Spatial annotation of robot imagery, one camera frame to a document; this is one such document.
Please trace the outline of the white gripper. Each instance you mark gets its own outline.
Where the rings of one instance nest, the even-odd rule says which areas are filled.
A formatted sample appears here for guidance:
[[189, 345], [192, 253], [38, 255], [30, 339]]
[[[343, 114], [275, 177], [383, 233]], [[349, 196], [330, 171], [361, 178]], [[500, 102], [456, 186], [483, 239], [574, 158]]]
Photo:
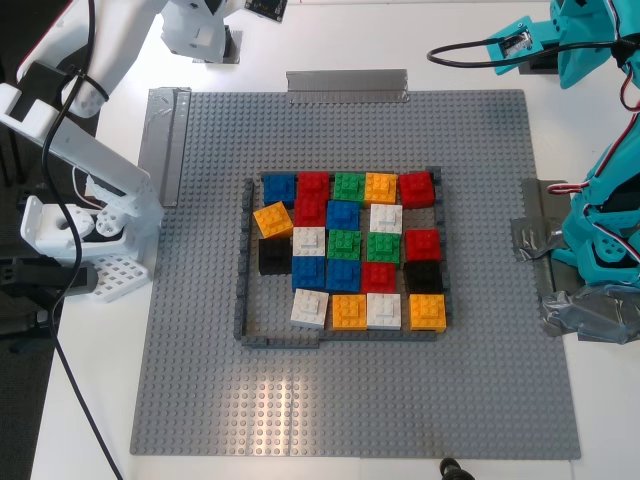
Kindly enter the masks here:
[[225, 9], [225, 1], [168, 1], [161, 11], [161, 39], [173, 54], [221, 63], [226, 48]]

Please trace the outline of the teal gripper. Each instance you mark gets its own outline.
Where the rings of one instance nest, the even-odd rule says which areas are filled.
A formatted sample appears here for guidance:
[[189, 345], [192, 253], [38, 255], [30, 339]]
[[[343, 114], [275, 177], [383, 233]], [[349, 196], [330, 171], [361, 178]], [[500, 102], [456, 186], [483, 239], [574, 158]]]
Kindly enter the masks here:
[[[560, 46], [609, 43], [620, 37], [619, 10], [614, 1], [555, 0], [550, 2], [550, 15]], [[573, 87], [610, 56], [609, 47], [594, 45], [559, 53], [561, 88]]]

